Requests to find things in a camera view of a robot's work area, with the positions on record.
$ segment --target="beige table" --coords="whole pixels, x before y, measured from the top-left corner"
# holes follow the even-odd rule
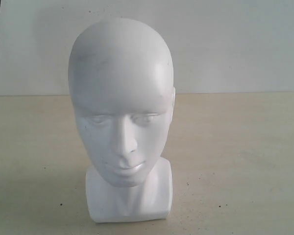
[[[294,235],[294,93],[178,95],[167,220],[96,224],[68,96],[0,97],[0,235]]]

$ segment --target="mannequin head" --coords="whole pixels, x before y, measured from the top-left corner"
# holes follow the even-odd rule
[[[112,19],[75,41],[69,87],[78,131],[101,177],[115,187],[142,183],[157,163],[172,121],[170,51],[149,26]]]

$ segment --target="mannequin nose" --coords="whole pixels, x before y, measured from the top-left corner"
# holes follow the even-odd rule
[[[137,149],[133,126],[130,120],[122,118],[117,121],[115,126],[112,147],[115,153],[120,157],[127,157]]]

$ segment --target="mannequin lip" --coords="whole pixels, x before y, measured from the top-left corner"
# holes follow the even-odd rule
[[[119,166],[109,165],[108,163],[105,163],[105,164],[106,164],[106,167],[109,170],[113,171],[115,174],[121,175],[121,176],[129,176],[138,172],[143,167],[144,163],[145,161],[133,167],[119,167]]]

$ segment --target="mannequin eye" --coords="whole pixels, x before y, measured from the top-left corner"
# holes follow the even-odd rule
[[[159,115],[158,114],[135,115],[132,117],[132,120],[138,125],[146,125],[152,122],[154,118],[157,116]]]
[[[91,121],[96,124],[101,124],[101,123],[108,121],[109,118],[110,117],[108,115],[96,115],[96,116],[91,117]]]

